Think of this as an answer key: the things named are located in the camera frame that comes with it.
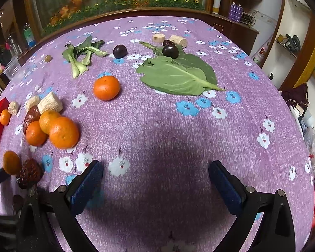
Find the large front orange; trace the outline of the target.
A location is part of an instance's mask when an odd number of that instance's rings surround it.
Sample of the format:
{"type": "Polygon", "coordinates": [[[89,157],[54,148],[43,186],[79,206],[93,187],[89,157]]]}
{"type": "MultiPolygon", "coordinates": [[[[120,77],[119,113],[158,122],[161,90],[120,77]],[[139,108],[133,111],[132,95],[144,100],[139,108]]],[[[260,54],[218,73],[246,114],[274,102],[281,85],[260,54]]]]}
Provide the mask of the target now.
{"type": "Polygon", "coordinates": [[[79,130],[68,117],[58,117],[50,124],[49,138],[56,148],[73,148],[79,141],[79,130]]]}

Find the small green olive fruit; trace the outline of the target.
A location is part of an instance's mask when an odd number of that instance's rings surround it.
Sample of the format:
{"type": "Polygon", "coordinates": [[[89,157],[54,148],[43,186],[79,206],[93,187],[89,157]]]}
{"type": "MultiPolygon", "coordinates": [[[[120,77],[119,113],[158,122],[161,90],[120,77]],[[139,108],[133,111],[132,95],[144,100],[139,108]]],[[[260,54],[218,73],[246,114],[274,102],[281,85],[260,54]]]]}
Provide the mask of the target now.
{"type": "Polygon", "coordinates": [[[50,62],[52,60],[52,56],[50,56],[50,55],[47,55],[47,56],[45,56],[45,62],[50,62]]]}

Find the small round yam piece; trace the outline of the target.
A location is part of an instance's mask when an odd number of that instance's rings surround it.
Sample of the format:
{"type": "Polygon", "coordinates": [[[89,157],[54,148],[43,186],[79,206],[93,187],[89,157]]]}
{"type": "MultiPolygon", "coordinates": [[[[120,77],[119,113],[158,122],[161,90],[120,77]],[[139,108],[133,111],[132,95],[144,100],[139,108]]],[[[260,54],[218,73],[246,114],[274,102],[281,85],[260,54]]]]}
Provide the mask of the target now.
{"type": "Polygon", "coordinates": [[[16,101],[11,101],[8,106],[8,113],[10,115],[17,115],[20,105],[16,101]]]}

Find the clear plastic cup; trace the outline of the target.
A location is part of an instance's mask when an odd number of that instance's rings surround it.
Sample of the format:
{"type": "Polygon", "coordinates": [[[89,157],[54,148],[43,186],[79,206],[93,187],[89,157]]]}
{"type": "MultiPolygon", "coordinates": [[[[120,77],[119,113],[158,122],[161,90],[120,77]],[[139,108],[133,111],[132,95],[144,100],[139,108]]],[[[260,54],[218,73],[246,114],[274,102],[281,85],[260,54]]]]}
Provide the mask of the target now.
{"type": "Polygon", "coordinates": [[[5,66],[3,74],[14,83],[14,85],[18,85],[25,76],[25,71],[22,69],[18,62],[18,57],[14,56],[10,62],[5,66]]]}

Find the smooth red jujube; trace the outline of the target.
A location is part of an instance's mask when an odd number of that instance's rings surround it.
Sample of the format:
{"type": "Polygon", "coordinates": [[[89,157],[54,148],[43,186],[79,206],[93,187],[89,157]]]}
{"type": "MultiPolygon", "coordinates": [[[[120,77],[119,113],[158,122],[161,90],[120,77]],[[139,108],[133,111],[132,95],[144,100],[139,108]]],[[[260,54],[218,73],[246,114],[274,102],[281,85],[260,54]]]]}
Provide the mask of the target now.
{"type": "Polygon", "coordinates": [[[39,112],[37,105],[30,107],[30,109],[26,113],[26,116],[24,118],[24,122],[22,125],[22,130],[23,130],[24,135],[26,133],[28,126],[34,121],[39,121],[40,116],[41,114],[39,112]]]}

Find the bok choy greens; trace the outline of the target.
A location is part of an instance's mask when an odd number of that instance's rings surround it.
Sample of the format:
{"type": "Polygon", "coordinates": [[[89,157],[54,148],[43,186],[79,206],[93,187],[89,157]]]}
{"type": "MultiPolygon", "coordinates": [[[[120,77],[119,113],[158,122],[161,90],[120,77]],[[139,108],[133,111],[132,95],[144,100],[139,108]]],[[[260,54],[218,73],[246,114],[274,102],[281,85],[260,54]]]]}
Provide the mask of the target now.
{"type": "Polygon", "coordinates": [[[66,49],[62,53],[62,57],[71,65],[72,78],[76,79],[79,75],[88,71],[91,63],[91,57],[95,54],[97,57],[103,58],[108,53],[100,49],[104,40],[92,41],[92,36],[88,36],[82,43],[77,46],[66,44],[66,49]]]}

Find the small orange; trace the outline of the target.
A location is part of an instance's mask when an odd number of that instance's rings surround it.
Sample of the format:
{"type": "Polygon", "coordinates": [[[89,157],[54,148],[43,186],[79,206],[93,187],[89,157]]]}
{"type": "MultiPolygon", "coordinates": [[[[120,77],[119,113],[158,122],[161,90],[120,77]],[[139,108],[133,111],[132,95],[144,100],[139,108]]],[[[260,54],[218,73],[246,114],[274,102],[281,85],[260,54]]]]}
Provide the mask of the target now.
{"type": "Polygon", "coordinates": [[[7,109],[4,109],[0,114],[0,123],[3,126],[7,126],[9,124],[10,117],[11,117],[11,114],[8,112],[7,109]]]}
{"type": "Polygon", "coordinates": [[[40,147],[45,143],[48,135],[42,131],[40,123],[34,121],[29,124],[25,133],[25,138],[29,145],[40,147]]]}

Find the large white yam chunk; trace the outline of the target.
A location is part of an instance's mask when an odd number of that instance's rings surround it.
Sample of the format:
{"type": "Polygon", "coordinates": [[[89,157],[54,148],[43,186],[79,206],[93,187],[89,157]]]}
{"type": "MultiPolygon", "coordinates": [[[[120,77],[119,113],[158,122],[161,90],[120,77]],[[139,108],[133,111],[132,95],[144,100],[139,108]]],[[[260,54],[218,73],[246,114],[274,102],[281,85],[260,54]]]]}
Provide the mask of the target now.
{"type": "Polygon", "coordinates": [[[40,114],[53,110],[56,112],[61,112],[63,110],[63,104],[57,95],[53,92],[49,92],[37,105],[40,114]]]}

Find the far yam piece right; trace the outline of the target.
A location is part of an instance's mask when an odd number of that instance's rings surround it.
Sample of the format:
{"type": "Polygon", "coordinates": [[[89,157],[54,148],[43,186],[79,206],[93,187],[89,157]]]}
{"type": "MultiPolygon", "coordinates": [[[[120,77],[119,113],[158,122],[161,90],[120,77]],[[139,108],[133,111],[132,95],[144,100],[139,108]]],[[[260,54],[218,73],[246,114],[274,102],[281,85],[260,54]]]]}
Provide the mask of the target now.
{"type": "Polygon", "coordinates": [[[182,48],[186,48],[188,46],[188,41],[186,40],[186,38],[181,36],[172,35],[169,37],[169,40],[175,44],[181,45],[182,48]]]}

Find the purple spray bottles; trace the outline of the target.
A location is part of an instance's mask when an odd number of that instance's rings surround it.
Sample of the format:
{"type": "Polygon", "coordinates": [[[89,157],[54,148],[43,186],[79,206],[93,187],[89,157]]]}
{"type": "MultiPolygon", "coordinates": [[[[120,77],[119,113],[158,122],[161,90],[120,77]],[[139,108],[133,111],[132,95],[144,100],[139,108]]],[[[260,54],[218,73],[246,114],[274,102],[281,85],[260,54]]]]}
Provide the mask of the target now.
{"type": "Polygon", "coordinates": [[[228,19],[230,19],[231,21],[239,23],[241,20],[242,14],[243,14],[243,8],[241,7],[241,5],[238,5],[235,2],[233,2],[230,5],[230,9],[229,9],[229,13],[228,13],[228,19]]]}

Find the wrinkled dark date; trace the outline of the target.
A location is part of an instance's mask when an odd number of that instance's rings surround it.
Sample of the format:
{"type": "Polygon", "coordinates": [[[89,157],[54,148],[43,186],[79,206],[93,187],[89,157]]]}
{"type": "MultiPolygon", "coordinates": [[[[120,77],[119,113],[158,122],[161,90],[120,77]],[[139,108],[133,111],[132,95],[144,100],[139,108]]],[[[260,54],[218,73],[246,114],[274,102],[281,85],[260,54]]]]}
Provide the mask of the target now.
{"type": "Polygon", "coordinates": [[[44,170],[35,159],[28,159],[24,162],[16,177],[16,183],[21,189],[30,189],[43,177],[44,170]]]}

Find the lone mandarin orange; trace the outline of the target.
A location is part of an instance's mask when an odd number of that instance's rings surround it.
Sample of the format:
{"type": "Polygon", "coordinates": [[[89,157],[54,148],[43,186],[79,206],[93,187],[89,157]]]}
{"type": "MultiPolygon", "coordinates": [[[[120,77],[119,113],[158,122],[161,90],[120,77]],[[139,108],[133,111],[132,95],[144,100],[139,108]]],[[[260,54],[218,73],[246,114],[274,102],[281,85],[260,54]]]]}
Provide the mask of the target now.
{"type": "Polygon", "coordinates": [[[94,82],[93,93],[102,101],[110,101],[117,97],[120,90],[120,82],[114,76],[103,76],[94,82]]]}

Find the far yam piece left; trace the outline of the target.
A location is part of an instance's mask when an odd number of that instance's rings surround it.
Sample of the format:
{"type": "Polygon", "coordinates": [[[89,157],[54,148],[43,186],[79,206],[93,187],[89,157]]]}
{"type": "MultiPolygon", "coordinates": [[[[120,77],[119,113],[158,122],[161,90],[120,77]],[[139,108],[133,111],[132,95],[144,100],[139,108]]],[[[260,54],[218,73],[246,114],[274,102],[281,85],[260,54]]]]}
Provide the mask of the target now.
{"type": "Polygon", "coordinates": [[[165,41],[165,35],[161,33],[153,34],[152,40],[154,43],[163,43],[165,41]]]}

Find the dark plum on leaf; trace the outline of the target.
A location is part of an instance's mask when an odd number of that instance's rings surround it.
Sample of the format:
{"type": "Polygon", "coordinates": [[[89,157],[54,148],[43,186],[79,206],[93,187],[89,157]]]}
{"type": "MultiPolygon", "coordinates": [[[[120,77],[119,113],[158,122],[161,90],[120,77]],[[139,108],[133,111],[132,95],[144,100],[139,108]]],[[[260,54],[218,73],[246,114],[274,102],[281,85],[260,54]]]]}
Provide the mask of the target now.
{"type": "Polygon", "coordinates": [[[168,44],[163,47],[162,54],[166,57],[176,59],[178,58],[179,51],[176,45],[168,44]]]}

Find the pale yellow orange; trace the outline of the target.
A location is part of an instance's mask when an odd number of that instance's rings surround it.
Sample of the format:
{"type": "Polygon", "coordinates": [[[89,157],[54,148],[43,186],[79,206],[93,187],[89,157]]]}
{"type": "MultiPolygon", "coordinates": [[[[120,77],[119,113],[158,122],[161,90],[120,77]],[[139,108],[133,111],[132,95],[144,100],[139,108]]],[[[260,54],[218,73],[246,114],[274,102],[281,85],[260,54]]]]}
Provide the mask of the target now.
{"type": "Polygon", "coordinates": [[[61,116],[60,113],[55,111],[55,110],[47,110],[47,111],[43,112],[42,115],[40,116],[40,120],[39,120],[41,130],[45,134],[48,135],[52,120],[54,120],[60,116],[61,116]]]}

